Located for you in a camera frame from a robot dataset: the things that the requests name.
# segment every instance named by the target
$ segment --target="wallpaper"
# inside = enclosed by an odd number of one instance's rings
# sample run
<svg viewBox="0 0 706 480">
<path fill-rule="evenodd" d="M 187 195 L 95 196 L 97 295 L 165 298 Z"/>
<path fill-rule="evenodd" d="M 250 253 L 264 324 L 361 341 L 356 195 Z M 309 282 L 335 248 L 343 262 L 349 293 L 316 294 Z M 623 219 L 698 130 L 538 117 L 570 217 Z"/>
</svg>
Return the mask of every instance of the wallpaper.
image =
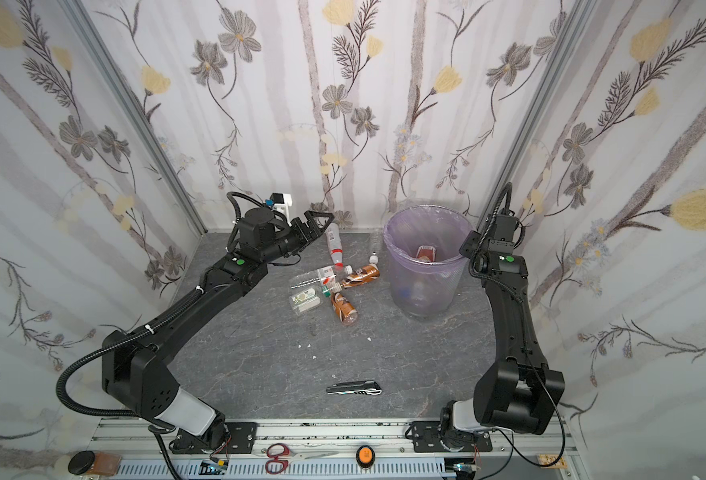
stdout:
<svg viewBox="0 0 706 480">
<path fill-rule="evenodd" d="M 59 371 L 171 300 L 198 237 L 55 2 L 0 1 L 0 478 L 54 478 L 96 419 Z M 71 394 L 116 408 L 99 364 Z"/>
<path fill-rule="evenodd" d="M 591 478 L 706 478 L 706 1 L 599 1 L 513 185 Z"/>
<path fill-rule="evenodd" d="M 572 2 L 84 0 L 205 224 L 229 190 L 478 215 Z"/>
</svg>

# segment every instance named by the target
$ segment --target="marble table surface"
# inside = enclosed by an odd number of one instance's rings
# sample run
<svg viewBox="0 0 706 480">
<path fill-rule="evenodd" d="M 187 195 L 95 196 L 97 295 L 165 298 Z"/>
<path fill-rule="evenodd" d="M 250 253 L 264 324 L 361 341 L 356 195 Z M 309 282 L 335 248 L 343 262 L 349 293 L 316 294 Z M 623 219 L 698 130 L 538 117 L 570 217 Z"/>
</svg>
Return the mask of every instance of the marble table surface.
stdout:
<svg viewBox="0 0 706 480">
<path fill-rule="evenodd" d="M 345 264 L 368 262 L 368 234 L 341 235 Z M 206 234 L 180 292 L 225 253 L 227 234 Z M 388 289 L 389 255 L 380 279 L 345 291 L 359 312 L 350 327 L 331 305 L 296 316 L 289 279 L 330 264 L 320 239 L 296 266 L 271 266 L 247 296 L 220 312 L 170 365 L 180 385 L 229 418 L 437 417 L 452 399 L 473 395 L 495 353 L 491 307 L 481 281 L 464 272 L 445 312 L 416 318 Z M 326 395 L 337 382 L 376 380 L 379 396 Z"/>
</svg>

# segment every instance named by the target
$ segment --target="orange cap with black rim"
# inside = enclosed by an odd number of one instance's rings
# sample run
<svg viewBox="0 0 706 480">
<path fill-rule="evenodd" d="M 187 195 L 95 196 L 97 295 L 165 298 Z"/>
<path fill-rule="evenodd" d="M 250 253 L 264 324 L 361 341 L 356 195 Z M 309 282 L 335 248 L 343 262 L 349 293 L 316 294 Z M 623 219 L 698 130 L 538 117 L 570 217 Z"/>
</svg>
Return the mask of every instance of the orange cap with black rim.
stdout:
<svg viewBox="0 0 706 480">
<path fill-rule="evenodd" d="M 361 468 L 369 468 L 375 464 L 375 451 L 370 446 L 364 445 L 355 453 L 355 460 Z"/>
</svg>

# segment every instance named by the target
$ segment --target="trash can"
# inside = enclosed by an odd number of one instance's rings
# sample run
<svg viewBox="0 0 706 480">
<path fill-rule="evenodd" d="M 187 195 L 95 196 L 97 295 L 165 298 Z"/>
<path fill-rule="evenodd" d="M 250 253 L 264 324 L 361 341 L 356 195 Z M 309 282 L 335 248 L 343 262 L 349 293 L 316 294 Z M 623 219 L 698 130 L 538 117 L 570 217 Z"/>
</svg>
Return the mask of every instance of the trash can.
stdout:
<svg viewBox="0 0 706 480">
<path fill-rule="evenodd" d="M 458 212 L 437 205 L 416 205 L 393 215 L 383 240 L 392 262 L 393 301 L 402 310 L 428 316 L 449 307 L 467 259 L 458 251 L 472 229 Z M 417 260 L 422 245 L 436 247 L 436 261 Z"/>
</svg>

